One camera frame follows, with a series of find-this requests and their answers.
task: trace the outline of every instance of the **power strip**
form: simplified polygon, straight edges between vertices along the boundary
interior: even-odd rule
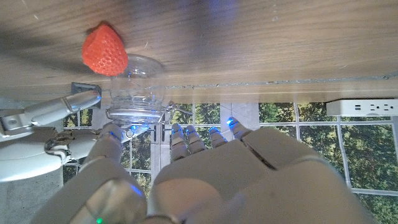
[[[398,99],[338,100],[326,104],[327,116],[397,116]]]

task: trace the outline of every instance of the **metal bracket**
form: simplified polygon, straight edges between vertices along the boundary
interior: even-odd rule
[[[72,82],[71,84],[70,93],[74,95],[76,93],[81,93],[88,90],[95,90],[99,93],[100,96],[102,96],[102,90],[100,86],[75,82]],[[95,105],[89,107],[88,109],[101,109],[101,100]]]

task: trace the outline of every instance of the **robotic hand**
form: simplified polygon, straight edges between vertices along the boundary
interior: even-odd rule
[[[106,125],[79,174],[32,223],[374,223],[340,175],[306,145],[269,128],[227,122],[235,140],[172,126],[172,163],[146,202],[119,163],[123,132]]]
[[[97,91],[49,100],[23,110],[0,111],[0,182],[25,179],[85,157],[97,138],[91,130],[40,127],[88,108],[101,99]]]

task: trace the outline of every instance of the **robot finger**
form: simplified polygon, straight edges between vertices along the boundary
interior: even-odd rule
[[[205,143],[199,138],[199,135],[192,125],[187,127],[187,137],[189,141],[189,150],[192,154],[206,149]]]
[[[213,149],[227,143],[227,140],[221,135],[220,131],[216,127],[210,128],[209,135]]]
[[[229,130],[234,134],[235,139],[242,140],[247,134],[251,132],[250,129],[245,128],[236,118],[230,117],[227,122]]]
[[[183,159],[189,156],[187,146],[184,142],[184,136],[182,128],[179,124],[173,124],[172,126],[172,147],[171,147],[171,162],[179,159]]]

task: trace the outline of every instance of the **clear glass bowl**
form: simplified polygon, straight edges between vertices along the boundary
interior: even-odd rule
[[[159,123],[165,113],[164,68],[148,57],[129,54],[128,59],[125,72],[111,78],[112,106],[106,115],[137,136]]]

